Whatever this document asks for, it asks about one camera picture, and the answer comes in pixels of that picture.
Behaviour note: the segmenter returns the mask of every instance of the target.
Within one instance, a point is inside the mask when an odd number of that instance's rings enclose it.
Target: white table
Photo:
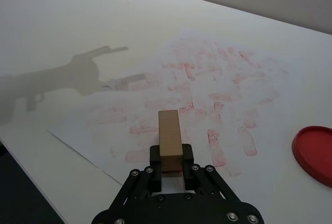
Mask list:
[[[298,121],[290,127],[285,160],[280,162],[284,176],[277,183],[275,201],[266,203],[271,211],[263,216],[271,224],[330,223],[332,190],[309,177],[290,148],[300,128],[332,126],[330,35],[201,0],[0,0],[0,76],[45,72],[101,46],[127,46],[127,51],[94,58],[100,81],[117,78],[185,28],[223,34],[242,44],[303,59],[306,75],[295,111]],[[56,88],[51,78],[35,83],[51,83]],[[17,98],[11,101],[11,120],[0,127],[1,142],[67,223],[90,223],[120,189],[112,178],[46,131],[85,98],[74,89],[60,87],[46,92],[30,113],[25,99]],[[8,111],[4,102],[0,107]],[[290,197],[296,197],[298,205],[287,205]]]

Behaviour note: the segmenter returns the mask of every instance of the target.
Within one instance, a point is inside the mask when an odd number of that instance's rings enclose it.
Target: screw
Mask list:
[[[159,195],[157,197],[157,200],[158,200],[158,202],[162,202],[163,200],[165,200],[165,197],[163,195]]]
[[[196,171],[196,170],[199,169],[198,165],[196,165],[196,164],[194,164],[191,168],[192,168],[194,171]]]
[[[154,171],[151,167],[148,167],[148,168],[146,168],[146,170],[145,170],[147,173],[151,173],[152,171]]]
[[[114,224],[125,224],[125,221],[124,219],[119,218],[116,221],[114,221]]]
[[[248,221],[252,224],[257,224],[258,223],[258,218],[256,215],[250,214],[247,216]]]
[[[208,167],[206,167],[206,170],[207,170],[208,172],[211,172],[211,171],[213,171],[213,167],[212,167],[212,166],[208,166]]]
[[[132,176],[137,176],[138,174],[139,174],[138,171],[133,171],[133,172],[131,173]]]
[[[186,200],[191,200],[191,194],[185,194],[185,199]]]
[[[227,217],[230,221],[237,221],[239,218],[234,212],[228,212]]]

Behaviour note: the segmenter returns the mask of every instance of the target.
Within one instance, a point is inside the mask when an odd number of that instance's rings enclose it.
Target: wooden block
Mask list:
[[[183,152],[177,110],[159,111],[158,117],[161,171],[181,171]]]

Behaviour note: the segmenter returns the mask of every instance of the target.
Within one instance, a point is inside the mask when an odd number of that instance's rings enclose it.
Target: red lid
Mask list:
[[[295,159],[317,181],[332,187],[332,129],[306,127],[292,144]]]

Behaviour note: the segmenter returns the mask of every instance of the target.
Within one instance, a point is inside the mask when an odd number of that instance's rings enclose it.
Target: white paper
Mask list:
[[[115,80],[111,91],[90,96],[49,131],[123,183],[131,169],[149,165],[149,148],[159,142],[158,111],[178,109],[195,162],[213,164],[243,201],[264,212],[281,173],[298,64],[187,32],[124,77],[131,75],[139,80]]]

